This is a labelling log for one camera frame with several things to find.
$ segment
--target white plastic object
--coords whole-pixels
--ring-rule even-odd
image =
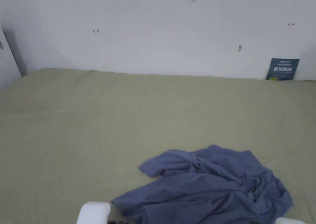
[[[276,220],[275,224],[306,224],[306,223],[299,220],[280,217]]]
[[[88,202],[82,206],[77,224],[107,224],[110,211],[107,202]]]

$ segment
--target white wall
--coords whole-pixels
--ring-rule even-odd
[[[299,58],[297,79],[316,79],[316,0],[5,0],[2,5],[2,27],[25,72],[57,67],[265,78],[271,58]],[[96,28],[100,34],[92,32]]]

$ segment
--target green mattress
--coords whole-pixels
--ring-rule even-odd
[[[289,189],[286,216],[316,222],[315,82],[42,69],[0,91],[0,223],[76,223],[152,182],[146,159],[210,144],[251,150]]]

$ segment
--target white object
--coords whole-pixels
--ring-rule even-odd
[[[9,87],[14,81],[21,78],[11,49],[0,28],[0,89]]]
[[[110,211],[107,202],[88,202],[82,206],[77,224],[107,224]]]
[[[306,224],[306,223],[299,220],[281,217],[276,220],[275,224]]]

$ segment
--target crumpled fabric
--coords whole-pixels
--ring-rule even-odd
[[[112,201],[136,224],[271,224],[293,205],[282,182],[251,151],[216,145],[169,150],[139,169],[162,178]]]

